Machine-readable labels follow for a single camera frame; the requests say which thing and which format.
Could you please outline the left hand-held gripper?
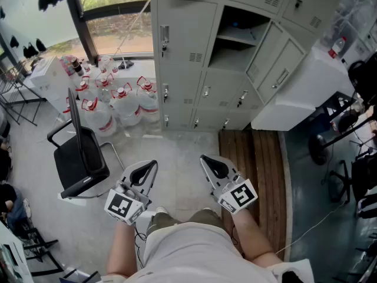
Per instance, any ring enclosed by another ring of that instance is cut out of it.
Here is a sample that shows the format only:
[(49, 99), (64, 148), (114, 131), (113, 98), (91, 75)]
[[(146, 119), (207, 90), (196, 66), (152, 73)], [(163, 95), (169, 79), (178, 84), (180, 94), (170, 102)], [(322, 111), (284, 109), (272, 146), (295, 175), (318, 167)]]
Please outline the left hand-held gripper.
[(104, 210), (116, 220), (132, 225), (151, 204), (147, 194), (153, 187), (157, 171), (156, 160), (145, 160), (127, 167), (121, 181), (130, 183), (131, 186), (138, 186), (139, 191), (117, 181), (115, 188), (108, 193)]

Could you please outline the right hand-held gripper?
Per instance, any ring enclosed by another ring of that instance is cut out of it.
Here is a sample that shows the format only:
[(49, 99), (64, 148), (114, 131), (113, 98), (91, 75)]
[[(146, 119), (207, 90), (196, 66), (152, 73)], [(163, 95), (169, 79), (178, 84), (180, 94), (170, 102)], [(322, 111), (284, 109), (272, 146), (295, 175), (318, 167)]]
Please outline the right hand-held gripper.
[(230, 159), (202, 154), (200, 164), (207, 181), (212, 185), (215, 201), (232, 215), (258, 199), (251, 181), (235, 175), (238, 170)]

